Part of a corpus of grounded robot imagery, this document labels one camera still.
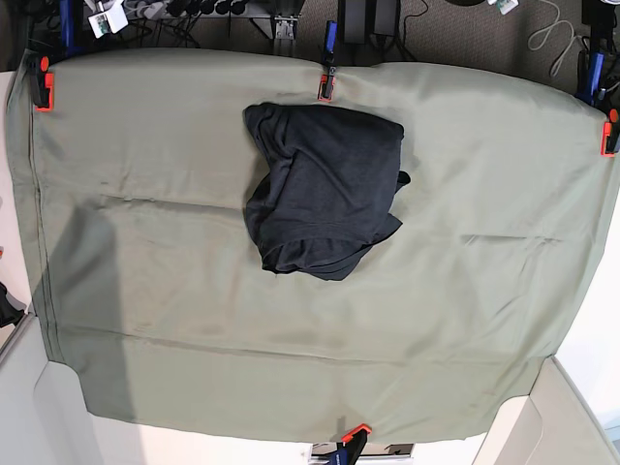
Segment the dark navy long-sleeve shirt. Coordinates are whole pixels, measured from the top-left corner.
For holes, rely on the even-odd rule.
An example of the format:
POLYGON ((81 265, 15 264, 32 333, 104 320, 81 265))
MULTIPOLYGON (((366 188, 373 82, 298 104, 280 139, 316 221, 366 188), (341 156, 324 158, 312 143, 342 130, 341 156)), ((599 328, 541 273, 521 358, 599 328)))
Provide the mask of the dark navy long-sleeve shirt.
POLYGON ((243 117, 268 166, 244 211, 263 269, 342 281, 401 227, 390 212, 411 181, 401 124, 325 105, 263 103, 243 117))

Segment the white box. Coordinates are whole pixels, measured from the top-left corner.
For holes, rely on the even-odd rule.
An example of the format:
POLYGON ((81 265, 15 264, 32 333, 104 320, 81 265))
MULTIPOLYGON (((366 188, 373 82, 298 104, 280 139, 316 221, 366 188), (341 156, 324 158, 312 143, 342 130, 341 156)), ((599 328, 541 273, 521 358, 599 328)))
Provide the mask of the white box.
POLYGON ((527 396, 506 401, 476 464, 617 464, 619 453, 559 360, 546 359, 527 396))
POLYGON ((78 377, 48 360, 39 321, 31 315, 1 348, 1 462, 104 462, 78 377))

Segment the blue clamp top right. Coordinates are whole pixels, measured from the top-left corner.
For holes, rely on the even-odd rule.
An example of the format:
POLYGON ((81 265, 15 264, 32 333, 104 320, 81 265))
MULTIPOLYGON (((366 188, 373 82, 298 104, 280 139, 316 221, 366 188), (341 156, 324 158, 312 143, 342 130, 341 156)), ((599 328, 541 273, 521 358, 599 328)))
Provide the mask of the blue clamp top right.
POLYGON ((604 62, 605 53, 598 46, 593 50, 583 50, 578 55, 575 96, 592 107, 597 104, 604 62))

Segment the orange clamp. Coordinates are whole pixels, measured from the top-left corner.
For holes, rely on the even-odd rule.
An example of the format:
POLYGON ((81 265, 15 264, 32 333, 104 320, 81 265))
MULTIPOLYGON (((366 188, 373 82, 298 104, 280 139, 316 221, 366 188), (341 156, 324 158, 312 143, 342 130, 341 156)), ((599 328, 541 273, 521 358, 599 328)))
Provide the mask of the orange clamp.
POLYGON ((361 423, 341 438, 337 449, 344 451, 345 458, 341 461, 342 464, 354 465, 357 463, 371 433, 372 428, 366 423, 361 423))
POLYGON ((31 55, 26 64, 29 90, 35 110, 53 111, 54 74, 49 69, 49 58, 44 55, 31 55))
POLYGON ((601 155, 613 158, 619 153, 620 147, 620 122, 619 111, 612 108, 608 114, 607 121, 603 125, 601 155))

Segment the orange bottom clamp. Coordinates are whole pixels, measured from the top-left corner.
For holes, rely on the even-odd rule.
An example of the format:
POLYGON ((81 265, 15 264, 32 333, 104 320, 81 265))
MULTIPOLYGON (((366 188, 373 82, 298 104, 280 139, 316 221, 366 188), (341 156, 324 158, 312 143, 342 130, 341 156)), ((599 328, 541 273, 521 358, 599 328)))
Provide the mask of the orange bottom clamp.
POLYGON ((337 449, 344 451, 345 458, 341 461, 342 464, 354 465, 357 463, 371 433, 372 428, 366 423, 361 423, 341 438, 337 449))

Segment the orange right clamp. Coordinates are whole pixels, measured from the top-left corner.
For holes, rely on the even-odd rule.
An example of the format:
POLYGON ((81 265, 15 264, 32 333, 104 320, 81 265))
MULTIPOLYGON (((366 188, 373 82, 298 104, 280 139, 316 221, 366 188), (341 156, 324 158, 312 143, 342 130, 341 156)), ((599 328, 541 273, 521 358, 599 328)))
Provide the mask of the orange right clamp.
POLYGON ((601 155, 613 158, 619 153, 620 147, 620 122, 619 111, 612 108, 608 114, 607 121, 603 125, 601 155))

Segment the white box right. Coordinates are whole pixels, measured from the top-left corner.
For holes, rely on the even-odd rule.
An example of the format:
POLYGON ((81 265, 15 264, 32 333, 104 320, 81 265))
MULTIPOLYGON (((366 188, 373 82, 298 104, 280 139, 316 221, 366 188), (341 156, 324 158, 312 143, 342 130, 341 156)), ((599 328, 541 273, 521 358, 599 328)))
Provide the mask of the white box right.
POLYGON ((476 464, 617 464, 619 453, 559 360, 546 359, 527 396, 506 401, 476 464))

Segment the green table cloth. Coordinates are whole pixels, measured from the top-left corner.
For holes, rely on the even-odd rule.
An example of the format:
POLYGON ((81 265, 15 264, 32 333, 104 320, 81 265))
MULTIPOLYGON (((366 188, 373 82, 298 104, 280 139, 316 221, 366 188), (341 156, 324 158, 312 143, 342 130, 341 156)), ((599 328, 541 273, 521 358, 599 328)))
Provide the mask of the green table cloth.
POLYGON ((322 69, 125 49, 27 75, 6 112, 22 250, 49 359, 88 411, 318 443, 482 433, 557 351, 605 249, 619 164, 604 115, 528 80, 428 63, 346 67, 333 104, 401 124, 399 231, 342 282, 262 268, 245 202, 266 162, 243 121, 314 104, 322 69))

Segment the aluminium table frame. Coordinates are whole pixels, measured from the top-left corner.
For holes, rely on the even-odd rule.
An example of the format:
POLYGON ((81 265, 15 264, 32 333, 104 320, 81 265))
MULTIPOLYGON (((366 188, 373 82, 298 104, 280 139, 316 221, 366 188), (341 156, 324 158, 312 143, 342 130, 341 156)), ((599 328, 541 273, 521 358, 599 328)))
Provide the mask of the aluminium table frame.
POLYGON ((304 3, 304 0, 259 2, 259 15, 250 22, 270 40, 274 55, 295 57, 297 26, 304 3))

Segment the orange left clamp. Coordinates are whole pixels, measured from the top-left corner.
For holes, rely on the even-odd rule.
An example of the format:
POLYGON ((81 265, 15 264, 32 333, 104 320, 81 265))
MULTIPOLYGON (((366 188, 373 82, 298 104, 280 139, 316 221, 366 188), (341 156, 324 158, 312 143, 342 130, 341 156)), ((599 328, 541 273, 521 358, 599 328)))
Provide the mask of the orange left clamp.
POLYGON ((49 69, 49 58, 44 55, 31 55, 26 64, 29 90, 35 110, 53 111, 54 74, 49 69))

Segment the white power strip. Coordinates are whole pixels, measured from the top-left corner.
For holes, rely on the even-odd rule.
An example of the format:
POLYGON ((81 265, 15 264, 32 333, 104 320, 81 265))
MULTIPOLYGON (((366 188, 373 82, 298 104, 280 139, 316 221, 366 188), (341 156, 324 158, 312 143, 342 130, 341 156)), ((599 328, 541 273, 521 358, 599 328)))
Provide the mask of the white power strip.
POLYGON ((271 1, 125 1, 129 19, 150 20, 198 18, 271 18, 275 15, 271 1))

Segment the white box left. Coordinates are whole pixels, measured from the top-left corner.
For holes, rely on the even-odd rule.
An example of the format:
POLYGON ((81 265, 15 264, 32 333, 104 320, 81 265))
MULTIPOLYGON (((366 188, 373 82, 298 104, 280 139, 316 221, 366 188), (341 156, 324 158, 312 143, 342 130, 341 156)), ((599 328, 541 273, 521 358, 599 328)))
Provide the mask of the white box left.
POLYGON ((48 360, 39 321, 31 315, 1 348, 1 462, 104 462, 78 377, 48 360))

